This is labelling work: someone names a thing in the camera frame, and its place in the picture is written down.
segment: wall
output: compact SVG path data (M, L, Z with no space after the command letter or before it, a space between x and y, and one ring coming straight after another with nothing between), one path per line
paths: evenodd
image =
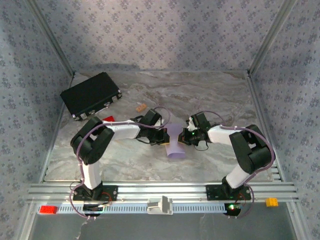
M253 77L287 180L320 239L320 2L299 0Z
M0 3L0 239L13 239L39 180L70 78L23 1Z
M37 0L72 68L245 70L283 0Z

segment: red block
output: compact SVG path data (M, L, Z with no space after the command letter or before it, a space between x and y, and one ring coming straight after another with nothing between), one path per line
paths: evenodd
M113 116L108 116L105 119L103 119L103 121L107 121L107 122L115 122L115 119Z
M58 210L57 206L41 206L40 214L56 214Z

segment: purple paper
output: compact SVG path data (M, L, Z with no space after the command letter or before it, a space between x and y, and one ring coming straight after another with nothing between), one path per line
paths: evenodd
M182 133L182 124L170 123L165 125L167 133L170 136L170 143L165 145L165 150L170 159L184 159L186 157L183 144L178 142L178 136Z

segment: marble surface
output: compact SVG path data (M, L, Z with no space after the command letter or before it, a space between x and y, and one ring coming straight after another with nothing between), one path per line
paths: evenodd
M72 85L95 73L76 74ZM182 123L201 110L216 111L229 126L258 124L247 82L241 74L204 72L108 72L122 90L122 98L97 113L100 119L113 116L123 121L140 115L136 107L163 106L171 112L172 123ZM208 113L213 122L219 119ZM50 155L46 181L79 180L80 171L70 140L85 122L74 121L64 109L60 129ZM207 151L184 146L185 159L170 159L166 148L150 146L135 139L112 141L100 159L103 181L220 181L237 163L231 146L209 144ZM255 181L267 181L262 172Z

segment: white clamp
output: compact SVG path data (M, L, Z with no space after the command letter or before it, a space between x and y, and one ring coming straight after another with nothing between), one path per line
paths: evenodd
M174 214L172 198L167 198L166 196L162 196L159 201L148 200L147 202L147 210L148 214L157 214L157 215L172 215Z

